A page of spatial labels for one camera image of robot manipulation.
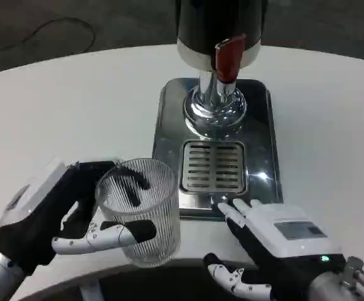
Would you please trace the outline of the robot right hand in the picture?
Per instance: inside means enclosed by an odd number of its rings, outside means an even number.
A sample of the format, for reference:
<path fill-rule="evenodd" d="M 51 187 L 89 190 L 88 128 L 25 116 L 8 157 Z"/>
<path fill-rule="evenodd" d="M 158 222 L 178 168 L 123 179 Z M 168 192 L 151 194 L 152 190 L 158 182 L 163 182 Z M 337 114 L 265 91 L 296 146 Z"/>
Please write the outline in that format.
<path fill-rule="evenodd" d="M 209 253 L 203 262 L 224 290 L 247 300 L 348 300 L 339 280 L 346 265 L 340 247 L 302 209 L 255 199 L 220 202 L 215 209 L 261 279 L 250 283 L 252 271 Z"/>

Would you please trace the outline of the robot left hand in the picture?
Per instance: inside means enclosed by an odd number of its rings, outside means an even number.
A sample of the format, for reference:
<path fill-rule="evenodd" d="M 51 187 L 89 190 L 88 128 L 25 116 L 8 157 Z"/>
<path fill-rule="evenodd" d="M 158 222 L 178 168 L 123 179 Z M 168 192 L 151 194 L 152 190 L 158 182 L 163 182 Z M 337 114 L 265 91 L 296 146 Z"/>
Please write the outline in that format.
<path fill-rule="evenodd" d="M 149 241 L 157 229 L 151 220 L 96 223 L 95 188 L 111 169 L 133 204 L 139 198 L 127 180 L 147 190 L 141 172 L 113 161 L 53 162 L 11 200 L 0 219 L 0 254 L 30 276 L 55 255 L 79 255 Z"/>

